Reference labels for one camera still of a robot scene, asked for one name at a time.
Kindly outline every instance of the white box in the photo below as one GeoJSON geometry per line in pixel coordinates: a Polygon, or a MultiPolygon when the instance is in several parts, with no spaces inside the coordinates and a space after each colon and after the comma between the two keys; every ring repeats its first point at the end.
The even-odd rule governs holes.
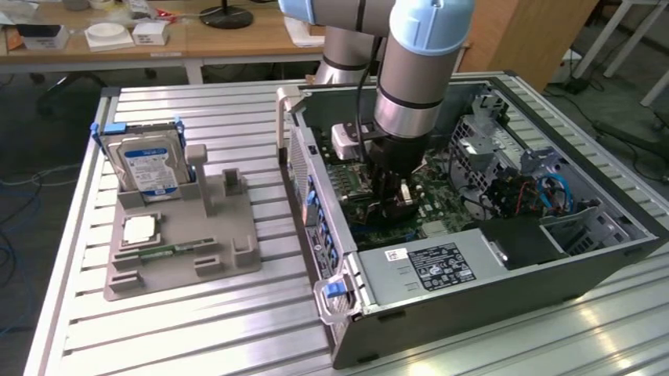
{"type": "Polygon", "coordinates": [[[17,25],[26,49],[64,49],[69,32],[62,25],[17,25]]]}
{"type": "Polygon", "coordinates": [[[164,22],[141,22],[132,30],[136,45],[165,45],[169,38],[164,22]]]}
{"type": "Polygon", "coordinates": [[[583,57],[573,50],[567,50],[562,56],[561,65],[553,74],[550,84],[563,84],[570,79],[570,73],[575,71],[583,57]]]}
{"type": "Polygon", "coordinates": [[[84,34],[92,52],[125,49],[135,46],[128,30],[116,23],[97,23],[85,29],[84,34]]]}

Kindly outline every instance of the power supply label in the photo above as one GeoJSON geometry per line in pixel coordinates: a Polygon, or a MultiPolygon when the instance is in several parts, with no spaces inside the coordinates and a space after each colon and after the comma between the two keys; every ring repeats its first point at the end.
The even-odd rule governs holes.
{"type": "Polygon", "coordinates": [[[427,291],[476,279],[455,243],[411,251],[408,259],[427,291]]]}

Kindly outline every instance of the wooden cabinet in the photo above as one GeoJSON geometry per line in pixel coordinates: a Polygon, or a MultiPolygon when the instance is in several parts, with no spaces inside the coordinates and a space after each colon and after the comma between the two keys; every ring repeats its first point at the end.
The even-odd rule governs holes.
{"type": "Polygon", "coordinates": [[[460,72],[511,70],[547,82],[597,0],[476,0],[460,72]]]}

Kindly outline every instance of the floor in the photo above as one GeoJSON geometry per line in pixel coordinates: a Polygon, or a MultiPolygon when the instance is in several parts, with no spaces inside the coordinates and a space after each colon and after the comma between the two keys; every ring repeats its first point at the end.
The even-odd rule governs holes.
{"type": "MultiPolygon", "coordinates": [[[[590,47],[601,25],[585,28],[575,41],[575,49],[585,52],[590,47]]],[[[606,45],[599,58],[609,49],[622,40],[623,34],[615,34],[606,45]]],[[[603,79],[598,72],[594,79],[601,82],[605,90],[597,92],[587,89],[578,96],[569,96],[578,104],[589,118],[597,119],[638,132],[646,137],[657,137],[651,130],[655,121],[651,111],[641,105],[638,100],[654,85],[669,67],[669,56],[639,45],[627,62],[619,69],[618,75],[603,79]]],[[[229,66],[209,68],[205,73],[213,82],[251,81],[265,79],[269,75],[279,78],[297,78],[312,73],[313,64],[289,64],[283,67],[260,64],[256,66],[229,66]]],[[[183,85],[187,83],[185,72],[177,68],[157,69],[157,77],[148,79],[141,70],[120,70],[100,72],[98,76],[111,86],[132,87],[152,85],[183,85]]],[[[53,102],[54,116],[45,120],[34,112],[33,103],[45,87],[58,79],[57,74],[45,76],[45,83],[33,85],[25,75],[13,78],[9,88],[0,87],[0,179],[13,180],[29,178],[26,172],[36,172],[44,168],[69,165],[80,162],[84,145],[88,142],[88,127],[98,98],[98,88],[93,83],[81,81],[69,87],[53,102]]],[[[547,89],[554,94],[563,94],[558,87],[547,89]]],[[[574,105],[563,98],[551,98],[550,101],[567,114],[574,122],[594,134],[589,121],[579,114],[574,105]]],[[[653,105],[657,109],[669,108],[669,91],[653,105]]],[[[605,138],[601,143],[618,155],[622,161],[631,165],[631,153],[627,147],[617,140],[605,138]]],[[[649,175],[661,175],[662,163],[646,153],[639,153],[638,168],[649,175]]],[[[76,179],[76,168],[45,177],[44,183],[54,183],[76,179]]],[[[669,188],[659,183],[649,182],[665,197],[669,197],[669,188]]],[[[34,186],[26,184],[13,189],[0,189],[0,218],[4,218],[28,199],[34,192],[34,186]]],[[[28,296],[32,301],[32,314],[18,323],[14,330],[0,335],[0,374],[14,376],[21,374],[30,339],[40,311],[41,299],[50,277],[50,267],[60,243],[60,233],[65,225],[65,216],[74,185],[45,187],[40,192],[41,209],[33,215],[29,223],[9,233],[12,245],[21,256],[25,266],[25,275],[29,280],[32,293],[28,293],[25,281],[17,272],[5,288],[0,289],[0,332],[12,325],[13,320],[26,311],[28,296]]],[[[10,222],[16,225],[25,217],[10,222]]],[[[8,268],[0,269],[0,286],[6,278],[8,268]]]]}

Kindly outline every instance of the metal handle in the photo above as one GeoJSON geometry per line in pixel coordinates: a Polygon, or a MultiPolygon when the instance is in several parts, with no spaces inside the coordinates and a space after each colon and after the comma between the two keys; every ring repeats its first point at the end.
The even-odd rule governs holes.
{"type": "Polygon", "coordinates": [[[283,148],[283,131],[285,118],[283,117],[283,112],[285,110],[285,101],[288,100],[288,95],[284,93],[283,88],[276,90],[276,147],[283,148]]]}
{"type": "Polygon", "coordinates": [[[315,297],[315,305],[317,307],[317,311],[320,314],[320,320],[323,321],[323,324],[325,325],[334,325],[334,324],[342,324],[346,322],[348,317],[358,312],[356,306],[348,308],[348,310],[343,312],[335,312],[332,313],[330,311],[330,307],[327,305],[327,301],[323,295],[323,290],[324,286],[327,284],[331,284],[332,282],[336,282],[338,280],[342,280],[344,278],[344,275],[335,275],[331,276],[327,280],[317,280],[313,283],[313,297],[315,297]]]}
{"type": "Polygon", "coordinates": [[[300,98],[300,90],[293,86],[284,86],[276,90],[276,147],[283,148],[283,132],[285,130],[285,118],[283,117],[284,111],[289,111],[292,105],[296,103],[289,102],[289,98],[300,98]]]}

